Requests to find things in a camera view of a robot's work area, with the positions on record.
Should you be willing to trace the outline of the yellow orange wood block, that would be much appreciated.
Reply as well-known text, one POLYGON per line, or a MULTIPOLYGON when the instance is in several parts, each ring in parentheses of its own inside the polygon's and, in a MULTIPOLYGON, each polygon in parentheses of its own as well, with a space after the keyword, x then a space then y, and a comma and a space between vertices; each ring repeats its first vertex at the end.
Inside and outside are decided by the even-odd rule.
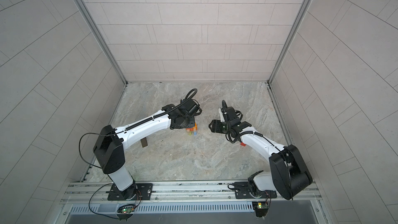
POLYGON ((193 132, 194 132, 195 130, 198 131, 197 123, 195 123, 194 127, 192 128, 192 130, 193 130, 193 132))

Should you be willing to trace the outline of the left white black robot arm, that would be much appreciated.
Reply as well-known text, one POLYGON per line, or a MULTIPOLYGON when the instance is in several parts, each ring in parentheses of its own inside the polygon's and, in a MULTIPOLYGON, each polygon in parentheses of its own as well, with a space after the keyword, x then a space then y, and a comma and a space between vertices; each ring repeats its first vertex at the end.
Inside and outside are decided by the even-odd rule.
POLYGON ((105 126, 98 135, 93 153, 102 172, 114 183, 119 200, 130 200, 138 193, 138 187, 125 167, 125 152, 133 144, 164 129, 189 129, 195 126, 195 117, 202 112, 193 99, 181 100, 178 105, 169 104, 155 114, 135 123, 114 128, 105 126))

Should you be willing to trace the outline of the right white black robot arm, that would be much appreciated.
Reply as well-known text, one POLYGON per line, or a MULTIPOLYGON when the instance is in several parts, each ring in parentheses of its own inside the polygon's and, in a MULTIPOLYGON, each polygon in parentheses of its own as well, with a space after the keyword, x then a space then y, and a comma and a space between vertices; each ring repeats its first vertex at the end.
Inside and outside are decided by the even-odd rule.
POLYGON ((291 200, 313 183, 313 178, 299 149, 272 141, 251 124, 242 121, 243 114, 222 101, 220 120, 213 120, 209 128, 213 133, 226 135, 228 142, 249 146, 268 160, 270 172, 259 171, 248 178, 247 190, 254 198, 271 191, 291 200))

